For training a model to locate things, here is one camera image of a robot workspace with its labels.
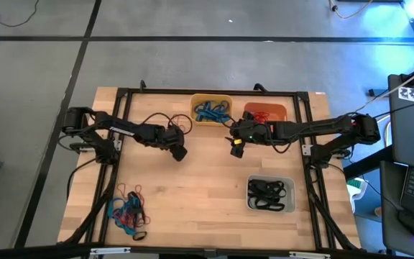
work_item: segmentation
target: gray bin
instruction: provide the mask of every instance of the gray bin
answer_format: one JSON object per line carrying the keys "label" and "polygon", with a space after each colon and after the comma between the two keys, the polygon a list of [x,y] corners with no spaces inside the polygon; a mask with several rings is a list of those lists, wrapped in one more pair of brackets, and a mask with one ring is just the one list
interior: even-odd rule
{"label": "gray bin", "polygon": [[[262,176],[262,175],[251,175],[247,179],[247,188],[245,191],[245,204],[247,205],[247,208],[253,209],[249,206],[248,200],[249,200],[249,181],[250,180],[263,180],[263,181],[282,181],[284,183],[285,190],[287,191],[287,195],[285,195],[284,198],[280,198],[279,202],[282,204],[285,204],[285,208],[277,213],[291,213],[296,210],[296,197],[295,197],[295,182],[291,178],[287,177],[278,177],[278,176]],[[261,209],[253,209],[261,212],[272,212],[267,210],[261,210]]]}

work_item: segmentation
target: yellow bin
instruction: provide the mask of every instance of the yellow bin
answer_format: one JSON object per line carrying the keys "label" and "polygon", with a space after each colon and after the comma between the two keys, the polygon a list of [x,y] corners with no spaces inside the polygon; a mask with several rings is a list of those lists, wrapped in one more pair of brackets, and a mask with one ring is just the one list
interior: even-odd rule
{"label": "yellow bin", "polygon": [[229,104],[229,109],[226,111],[226,114],[232,116],[231,111],[233,110],[233,99],[225,94],[193,94],[190,100],[190,117],[196,125],[203,125],[203,126],[222,126],[222,123],[212,122],[212,121],[202,121],[197,122],[196,117],[198,114],[194,112],[194,107],[198,104],[202,104],[206,101],[211,101],[212,104],[220,104],[221,101],[227,101]]}

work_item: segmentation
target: wooden table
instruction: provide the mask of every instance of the wooden table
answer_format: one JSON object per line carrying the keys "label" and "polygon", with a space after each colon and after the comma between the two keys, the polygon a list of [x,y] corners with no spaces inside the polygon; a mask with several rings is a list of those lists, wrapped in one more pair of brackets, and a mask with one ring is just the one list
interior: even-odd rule
{"label": "wooden table", "polygon": [[[112,87],[98,88],[93,109],[111,114],[116,91],[117,88]],[[232,98],[234,118],[241,117],[247,102],[255,101],[283,104],[287,108],[288,120],[295,121],[291,98]],[[330,117],[324,93],[310,93],[310,105],[314,120]],[[155,112],[164,112],[169,116],[188,114],[189,109],[190,95],[187,94],[134,94],[129,120],[138,123]],[[148,123],[166,125],[167,119],[153,117]],[[180,119],[179,123],[188,127],[187,121]],[[144,209],[151,223],[145,226],[148,236],[143,241],[133,241],[123,229],[109,221],[106,244],[314,250],[299,142],[294,142],[283,155],[277,154],[271,147],[246,145],[244,157],[238,159],[229,154],[231,146],[224,139],[229,136],[228,131],[225,127],[194,125],[193,131],[185,136],[188,154],[181,162],[176,162],[168,151],[144,147],[126,137],[116,185],[125,183],[126,191],[133,190],[137,184],[142,186]],[[333,137],[322,136],[317,141],[324,144]],[[78,165],[93,157],[93,153],[81,154]],[[341,167],[339,160],[333,159],[331,163]],[[99,168],[99,164],[92,163],[76,173],[59,241],[68,238],[89,213]],[[251,174],[292,178],[297,189],[296,211],[280,214],[248,209],[245,193],[247,177]],[[323,175],[331,216],[349,240],[360,247],[344,175],[332,167],[324,169]],[[120,196],[118,191],[115,191],[115,196]],[[97,219],[93,240],[98,239],[101,215]],[[327,247],[325,224],[320,215],[319,224],[324,247]]]}

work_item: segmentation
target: gray floor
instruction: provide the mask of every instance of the gray floor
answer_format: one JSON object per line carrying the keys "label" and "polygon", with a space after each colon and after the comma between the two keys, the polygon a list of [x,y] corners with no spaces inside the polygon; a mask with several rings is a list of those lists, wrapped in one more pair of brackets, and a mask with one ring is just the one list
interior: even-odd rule
{"label": "gray floor", "polygon": [[[341,20],[320,0],[107,0],[93,35],[238,35],[301,37],[414,37],[398,4],[373,4]],[[23,27],[0,25],[0,35],[83,35],[94,1],[40,0]],[[32,10],[29,1],[0,1],[7,22]],[[350,13],[359,4],[340,4]],[[12,245],[47,137],[58,112],[79,42],[0,42],[0,248]],[[276,42],[91,42],[71,106],[91,105],[98,86],[325,91],[332,115],[350,112],[387,75],[414,70],[414,45]],[[387,101],[364,112],[387,111]],[[357,147],[362,158],[382,148]],[[57,149],[27,245],[55,243],[65,186],[77,156]],[[376,252],[380,228],[357,220],[362,245]]]}

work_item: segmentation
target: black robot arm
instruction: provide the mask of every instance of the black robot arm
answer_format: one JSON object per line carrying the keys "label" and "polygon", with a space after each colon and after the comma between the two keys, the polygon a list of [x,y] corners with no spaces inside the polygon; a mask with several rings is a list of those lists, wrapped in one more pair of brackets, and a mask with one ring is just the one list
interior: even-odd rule
{"label": "black robot arm", "polygon": [[[95,122],[89,125],[86,115],[91,116]],[[73,143],[70,147],[78,153],[85,146],[91,147],[96,152],[97,163],[115,164],[117,151],[114,142],[103,139],[96,130],[122,133],[144,146],[169,150],[176,161],[181,161],[187,153],[183,147],[183,131],[177,125],[169,123],[166,128],[156,124],[135,124],[88,107],[71,107],[67,110],[62,131],[66,135],[79,136],[85,142]]]}
{"label": "black robot arm", "polygon": [[258,145],[289,145],[300,137],[312,137],[329,134],[341,134],[325,145],[314,145],[305,152],[310,156],[311,163],[324,168],[332,155],[348,155],[348,147],[355,144],[372,145],[380,140],[377,121],[369,115],[342,115],[334,119],[324,119],[314,122],[266,122],[254,121],[249,112],[244,112],[242,119],[229,127],[232,136],[231,154],[241,158],[244,154],[245,143]]}

